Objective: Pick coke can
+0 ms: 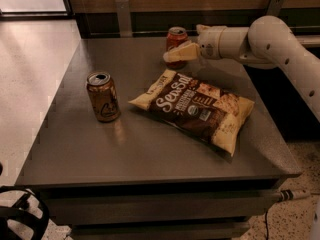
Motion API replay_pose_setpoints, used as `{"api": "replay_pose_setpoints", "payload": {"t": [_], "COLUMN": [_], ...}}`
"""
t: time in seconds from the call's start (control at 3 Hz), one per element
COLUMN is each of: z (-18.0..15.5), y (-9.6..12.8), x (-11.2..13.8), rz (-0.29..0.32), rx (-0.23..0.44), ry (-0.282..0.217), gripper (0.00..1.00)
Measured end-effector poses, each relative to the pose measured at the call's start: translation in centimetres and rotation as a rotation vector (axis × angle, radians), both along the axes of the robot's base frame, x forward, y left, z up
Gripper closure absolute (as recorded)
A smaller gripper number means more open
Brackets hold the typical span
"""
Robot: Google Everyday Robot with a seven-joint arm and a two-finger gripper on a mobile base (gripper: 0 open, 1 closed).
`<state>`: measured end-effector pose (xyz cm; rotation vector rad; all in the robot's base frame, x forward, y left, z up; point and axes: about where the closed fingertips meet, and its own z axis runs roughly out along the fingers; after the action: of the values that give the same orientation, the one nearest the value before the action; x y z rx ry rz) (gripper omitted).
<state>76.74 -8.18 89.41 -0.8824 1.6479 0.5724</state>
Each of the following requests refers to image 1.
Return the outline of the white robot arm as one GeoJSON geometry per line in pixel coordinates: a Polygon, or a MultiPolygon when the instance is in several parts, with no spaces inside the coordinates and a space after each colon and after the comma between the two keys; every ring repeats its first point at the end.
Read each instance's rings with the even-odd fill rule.
{"type": "Polygon", "coordinates": [[[280,68],[320,120],[320,59],[275,16],[263,16],[248,27],[197,26],[195,42],[185,41],[163,55],[168,62],[233,59],[259,69],[280,68]]]}

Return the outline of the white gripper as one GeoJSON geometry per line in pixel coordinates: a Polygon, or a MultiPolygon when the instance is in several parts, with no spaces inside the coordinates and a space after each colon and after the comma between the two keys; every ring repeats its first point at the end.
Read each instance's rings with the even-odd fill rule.
{"type": "Polygon", "coordinates": [[[186,42],[165,52],[165,62],[195,60],[201,55],[207,59],[241,60],[249,51],[248,27],[196,25],[197,43],[186,42]]]}

